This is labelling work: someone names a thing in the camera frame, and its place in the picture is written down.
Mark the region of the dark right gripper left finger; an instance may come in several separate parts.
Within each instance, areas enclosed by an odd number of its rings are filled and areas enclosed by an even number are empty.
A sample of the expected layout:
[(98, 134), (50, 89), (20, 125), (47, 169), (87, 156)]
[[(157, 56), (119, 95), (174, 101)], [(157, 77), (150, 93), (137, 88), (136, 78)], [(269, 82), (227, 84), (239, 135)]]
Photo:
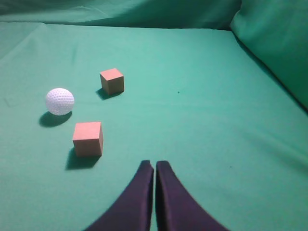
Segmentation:
[(115, 202), (87, 231), (148, 231), (153, 209), (154, 169), (141, 161), (134, 177)]

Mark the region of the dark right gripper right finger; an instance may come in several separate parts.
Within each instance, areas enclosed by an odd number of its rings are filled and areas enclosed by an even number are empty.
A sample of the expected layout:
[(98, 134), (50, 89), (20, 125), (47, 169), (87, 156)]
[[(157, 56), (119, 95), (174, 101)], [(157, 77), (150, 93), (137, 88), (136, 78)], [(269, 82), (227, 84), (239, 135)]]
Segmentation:
[(156, 222), (159, 231), (226, 231), (189, 194), (168, 161), (156, 163)]

